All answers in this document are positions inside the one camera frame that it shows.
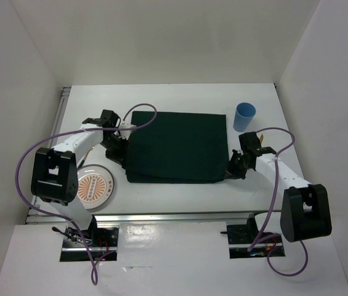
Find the orange patterned plate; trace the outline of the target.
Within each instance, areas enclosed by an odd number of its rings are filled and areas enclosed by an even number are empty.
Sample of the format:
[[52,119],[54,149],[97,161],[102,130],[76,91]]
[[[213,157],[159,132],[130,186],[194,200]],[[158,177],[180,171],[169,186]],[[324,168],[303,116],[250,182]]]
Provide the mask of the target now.
[[115,179],[111,171],[101,165],[78,168],[77,197],[86,210],[101,207],[113,194]]

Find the dark green cloth napkin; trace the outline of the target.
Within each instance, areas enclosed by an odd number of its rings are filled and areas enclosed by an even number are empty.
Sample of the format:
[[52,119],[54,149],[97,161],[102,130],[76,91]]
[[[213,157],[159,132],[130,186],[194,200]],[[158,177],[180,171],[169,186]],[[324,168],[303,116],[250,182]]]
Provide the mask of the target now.
[[148,126],[129,138],[123,168],[130,183],[211,184],[224,180],[229,162],[226,116],[134,111],[131,123]]

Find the gold fork black handle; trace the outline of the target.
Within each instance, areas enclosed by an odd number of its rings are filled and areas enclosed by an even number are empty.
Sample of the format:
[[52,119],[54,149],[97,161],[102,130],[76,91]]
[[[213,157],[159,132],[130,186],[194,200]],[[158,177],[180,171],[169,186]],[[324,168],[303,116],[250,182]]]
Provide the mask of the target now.
[[86,160],[87,160],[89,154],[92,152],[93,149],[94,149],[94,147],[91,148],[91,149],[85,154],[85,156],[84,156],[83,159],[81,160],[81,162],[80,162],[78,168],[81,168],[81,167],[84,166],[84,164],[85,164],[85,162],[86,162]]

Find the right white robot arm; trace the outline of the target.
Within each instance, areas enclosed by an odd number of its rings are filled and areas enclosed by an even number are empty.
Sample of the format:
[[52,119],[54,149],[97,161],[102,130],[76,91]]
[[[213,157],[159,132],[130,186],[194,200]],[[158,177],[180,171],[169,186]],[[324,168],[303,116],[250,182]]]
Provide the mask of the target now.
[[262,242],[267,234],[266,226],[279,192],[283,194],[280,229],[288,242],[325,237],[332,232],[326,187],[308,182],[282,162],[280,154],[294,145],[295,136],[286,129],[277,130],[288,133],[291,138],[291,142],[279,151],[263,147],[254,131],[240,134],[241,150],[233,151],[225,172],[226,179],[245,179],[248,170],[254,170],[273,184],[272,200],[264,223],[256,220],[245,227],[252,247]]

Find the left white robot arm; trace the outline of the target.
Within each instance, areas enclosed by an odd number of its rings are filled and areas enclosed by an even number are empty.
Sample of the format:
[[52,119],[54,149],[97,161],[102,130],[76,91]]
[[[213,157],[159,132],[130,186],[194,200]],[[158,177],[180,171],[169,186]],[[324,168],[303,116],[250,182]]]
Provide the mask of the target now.
[[32,194],[50,203],[60,215],[71,219],[70,224],[75,222],[79,227],[76,238],[85,246],[98,241],[99,231],[96,219],[77,197],[77,161],[100,144],[105,148],[106,158],[121,165],[128,146],[124,134],[110,130],[77,133],[50,149],[40,148],[35,153]]

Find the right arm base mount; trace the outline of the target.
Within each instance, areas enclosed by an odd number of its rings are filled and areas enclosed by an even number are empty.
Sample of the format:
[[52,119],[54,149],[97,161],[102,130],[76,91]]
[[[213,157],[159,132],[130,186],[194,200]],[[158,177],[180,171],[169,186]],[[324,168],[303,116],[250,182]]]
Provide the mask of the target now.
[[259,230],[256,220],[251,215],[245,224],[228,224],[221,234],[227,238],[230,259],[263,258],[273,250],[272,257],[284,257],[285,250],[281,236],[273,237],[258,243],[252,251],[248,247],[253,243]]

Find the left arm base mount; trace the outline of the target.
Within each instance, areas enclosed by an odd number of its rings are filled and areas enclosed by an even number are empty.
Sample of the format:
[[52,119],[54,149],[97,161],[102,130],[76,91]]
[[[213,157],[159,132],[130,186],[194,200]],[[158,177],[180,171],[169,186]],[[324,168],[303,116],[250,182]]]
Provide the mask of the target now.
[[89,261],[86,246],[95,261],[117,260],[119,227],[102,228],[95,239],[86,234],[86,244],[74,229],[65,228],[62,231],[53,226],[52,230],[63,236],[60,262]]

